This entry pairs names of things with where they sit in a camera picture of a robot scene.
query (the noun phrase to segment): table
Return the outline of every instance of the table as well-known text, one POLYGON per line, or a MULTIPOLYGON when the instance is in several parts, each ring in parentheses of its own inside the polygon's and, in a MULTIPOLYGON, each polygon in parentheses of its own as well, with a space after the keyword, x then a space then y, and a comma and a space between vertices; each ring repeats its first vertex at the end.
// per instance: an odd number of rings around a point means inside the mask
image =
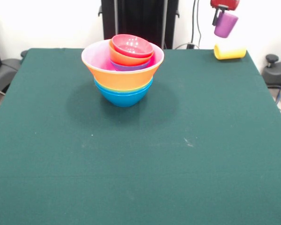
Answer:
POLYGON ((0 108, 0 225, 281 225, 281 115, 249 54, 166 50, 139 104, 31 49, 0 108))

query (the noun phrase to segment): cup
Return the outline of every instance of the cup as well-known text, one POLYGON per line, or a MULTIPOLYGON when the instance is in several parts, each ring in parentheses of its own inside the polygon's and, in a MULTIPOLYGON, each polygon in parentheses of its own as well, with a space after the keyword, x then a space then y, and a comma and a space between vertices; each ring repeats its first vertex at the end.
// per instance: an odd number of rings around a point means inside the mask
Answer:
POLYGON ((229 60, 229 59, 240 59, 243 58, 247 53, 244 47, 231 47, 231 46, 214 46, 214 56, 218 60, 229 60))
POLYGON ((227 38, 237 21, 238 17, 236 15, 232 15, 227 12, 220 12, 214 34, 221 38, 227 38))

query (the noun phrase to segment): purple bowl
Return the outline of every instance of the purple bowl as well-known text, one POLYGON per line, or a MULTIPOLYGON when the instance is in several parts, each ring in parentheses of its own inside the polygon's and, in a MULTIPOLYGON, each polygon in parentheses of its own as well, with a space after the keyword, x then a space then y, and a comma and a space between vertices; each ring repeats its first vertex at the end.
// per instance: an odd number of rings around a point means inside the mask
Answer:
POLYGON ((123 66, 123 65, 120 65, 120 64, 117 64, 117 63, 111 61, 112 65, 114 66, 114 68, 117 71, 134 71, 134 70, 144 69, 149 65, 149 62, 150 62, 150 60, 144 64, 130 67, 130 66, 123 66))

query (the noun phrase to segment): blue bowl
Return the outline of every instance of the blue bowl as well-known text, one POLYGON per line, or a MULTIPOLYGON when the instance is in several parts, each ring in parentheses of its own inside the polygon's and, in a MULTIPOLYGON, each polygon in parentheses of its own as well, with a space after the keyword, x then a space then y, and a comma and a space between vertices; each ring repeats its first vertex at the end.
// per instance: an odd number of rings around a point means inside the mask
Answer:
POLYGON ((116 92, 102 87, 96 80, 95 84, 101 94, 111 103, 119 107, 130 107, 138 103, 148 92, 152 85, 153 78, 148 85, 142 89, 131 92, 116 92))
POLYGON ((111 61, 111 63, 117 71, 135 71, 135 70, 147 68, 150 63, 150 60, 148 62, 145 62, 144 64, 137 65, 137 66, 123 66, 113 61, 111 61))

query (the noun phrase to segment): white wall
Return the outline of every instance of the white wall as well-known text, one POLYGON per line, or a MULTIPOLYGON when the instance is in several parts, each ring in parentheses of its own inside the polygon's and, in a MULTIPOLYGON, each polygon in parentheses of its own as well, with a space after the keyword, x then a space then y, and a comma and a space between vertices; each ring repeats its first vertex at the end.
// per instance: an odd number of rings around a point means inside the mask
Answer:
MULTIPOLYGON (((180 0, 174 47, 191 40, 193 0, 180 0)), ((31 47, 84 48, 103 39, 100 0, 0 0, 0 55, 19 58, 31 47)), ((240 0, 234 13, 239 20, 227 39, 216 37, 211 25, 214 9, 210 0, 200 0, 201 48, 215 43, 247 46, 257 67, 262 69, 267 53, 281 59, 281 0, 240 0)), ((194 42, 198 42, 196 31, 194 42)))
MULTIPOLYGON (((180 19, 176 20, 174 47, 189 42, 192 33, 193 0, 180 0, 180 19)), ((236 11, 229 12, 239 17, 228 38, 214 35, 212 20, 214 9, 210 0, 200 0, 199 25, 202 33, 201 48, 212 49, 215 43, 236 43, 247 47, 257 68, 265 65, 265 55, 275 53, 281 60, 281 0, 240 0, 236 11)), ((194 42, 199 33, 196 31, 194 42)))
POLYGON ((0 56, 31 47, 84 48, 103 39, 100 0, 0 0, 0 56))

